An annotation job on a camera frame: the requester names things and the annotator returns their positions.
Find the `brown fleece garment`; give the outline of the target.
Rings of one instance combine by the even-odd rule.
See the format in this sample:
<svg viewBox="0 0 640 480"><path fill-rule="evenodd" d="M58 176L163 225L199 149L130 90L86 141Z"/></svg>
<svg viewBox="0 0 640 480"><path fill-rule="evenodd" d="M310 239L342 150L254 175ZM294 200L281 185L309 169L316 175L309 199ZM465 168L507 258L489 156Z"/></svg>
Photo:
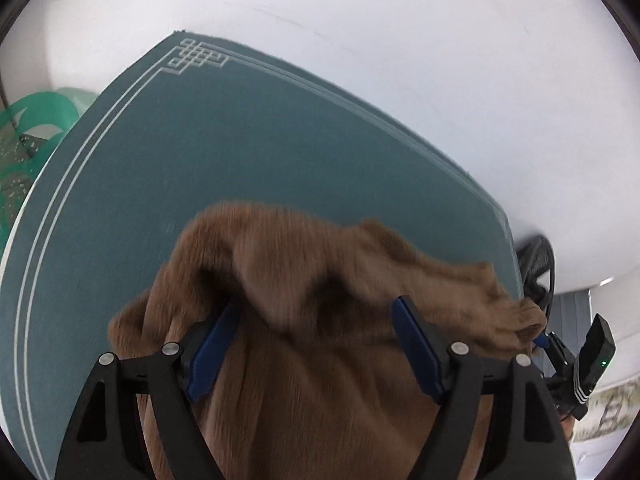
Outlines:
<svg viewBox="0 0 640 480"><path fill-rule="evenodd" d="M446 341L510 360L546 318L488 263L452 266L378 222L276 206L210 207L153 286L108 328L121 358L148 356L213 310L241 323L214 390L194 406L229 479L403 479L437 415L399 348L390 306L409 296Z"/></svg>

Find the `black tracker with green light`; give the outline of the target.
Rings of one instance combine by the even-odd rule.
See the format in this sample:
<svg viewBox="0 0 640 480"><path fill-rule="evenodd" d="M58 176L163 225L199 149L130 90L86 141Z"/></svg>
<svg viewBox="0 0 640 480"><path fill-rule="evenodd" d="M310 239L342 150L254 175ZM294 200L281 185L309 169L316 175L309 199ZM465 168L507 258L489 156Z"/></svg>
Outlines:
<svg viewBox="0 0 640 480"><path fill-rule="evenodd" d="M606 319L596 314L574 362L574 395L585 404L611 363L615 354L615 341Z"/></svg>

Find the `green round plastic stool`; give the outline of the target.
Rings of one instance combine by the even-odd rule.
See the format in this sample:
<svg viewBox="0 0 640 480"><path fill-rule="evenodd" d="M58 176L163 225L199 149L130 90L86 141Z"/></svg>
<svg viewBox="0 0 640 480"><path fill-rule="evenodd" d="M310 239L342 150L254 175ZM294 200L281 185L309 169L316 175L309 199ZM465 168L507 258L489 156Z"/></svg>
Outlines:
<svg viewBox="0 0 640 480"><path fill-rule="evenodd" d="M96 99L62 88L24 96L1 112L1 231L9 232L26 195L58 144Z"/></svg>

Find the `teal table mat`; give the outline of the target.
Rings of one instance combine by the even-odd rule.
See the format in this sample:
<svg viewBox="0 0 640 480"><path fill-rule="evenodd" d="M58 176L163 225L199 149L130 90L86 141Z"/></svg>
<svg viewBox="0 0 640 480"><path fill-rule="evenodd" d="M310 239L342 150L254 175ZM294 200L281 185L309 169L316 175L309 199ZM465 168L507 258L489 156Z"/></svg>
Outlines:
<svg viewBox="0 0 640 480"><path fill-rule="evenodd" d="M374 219L427 255L521 279L500 206L417 134L310 73L177 32L96 99L30 190L1 260L6 433L53 476L110 319L188 222L247 200L345 226Z"/></svg>

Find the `wall picture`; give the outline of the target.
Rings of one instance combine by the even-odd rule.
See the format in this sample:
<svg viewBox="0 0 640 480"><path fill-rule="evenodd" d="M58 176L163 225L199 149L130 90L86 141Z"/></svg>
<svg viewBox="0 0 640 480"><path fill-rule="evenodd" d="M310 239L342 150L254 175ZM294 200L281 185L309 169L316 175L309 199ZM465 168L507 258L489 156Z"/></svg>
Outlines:
<svg viewBox="0 0 640 480"><path fill-rule="evenodd" d="M639 378L593 394L587 415L576 422L574 441L585 442L631 426L639 413Z"/></svg>

